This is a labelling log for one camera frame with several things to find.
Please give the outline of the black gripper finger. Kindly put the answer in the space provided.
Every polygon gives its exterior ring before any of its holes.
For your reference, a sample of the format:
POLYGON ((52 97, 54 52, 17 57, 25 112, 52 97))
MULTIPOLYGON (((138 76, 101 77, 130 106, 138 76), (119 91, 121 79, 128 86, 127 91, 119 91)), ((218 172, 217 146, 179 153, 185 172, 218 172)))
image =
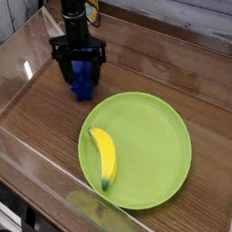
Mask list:
POLYGON ((67 84, 72 84, 73 71, 72 71, 72 61, 70 61, 67 57, 60 57, 57 60, 60 71, 63 74, 63 78, 67 84))
POLYGON ((102 60, 100 60, 99 58, 93 59, 93 61, 91 62, 91 81, 93 82, 94 86, 98 86, 99 84, 101 65, 102 60))

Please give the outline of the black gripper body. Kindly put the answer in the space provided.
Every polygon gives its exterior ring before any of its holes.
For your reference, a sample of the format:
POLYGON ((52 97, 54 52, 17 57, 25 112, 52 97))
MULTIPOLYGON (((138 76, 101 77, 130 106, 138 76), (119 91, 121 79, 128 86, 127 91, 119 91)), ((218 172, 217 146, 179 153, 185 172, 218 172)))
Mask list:
POLYGON ((65 36, 56 36, 49 39, 52 47, 52 59, 58 62, 67 61, 93 61, 96 59, 101 64, 106 62, 106 42, 91 35, 84 43, 73 44, 65 36))

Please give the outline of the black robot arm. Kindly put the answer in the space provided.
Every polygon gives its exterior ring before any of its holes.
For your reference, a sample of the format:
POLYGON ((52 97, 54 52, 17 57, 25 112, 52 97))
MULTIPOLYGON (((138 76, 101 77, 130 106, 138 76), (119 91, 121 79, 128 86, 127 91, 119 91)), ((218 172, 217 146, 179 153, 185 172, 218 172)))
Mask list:
POLYGON ((93 37, 88 28, 85 3, 89 0, 60 0, 65 35, 50 38, 52 59, 59 64, 67 84, 80 81, 84 73, 93 86, 99 83, 100 67, 106 62, 106 42, 93 37))

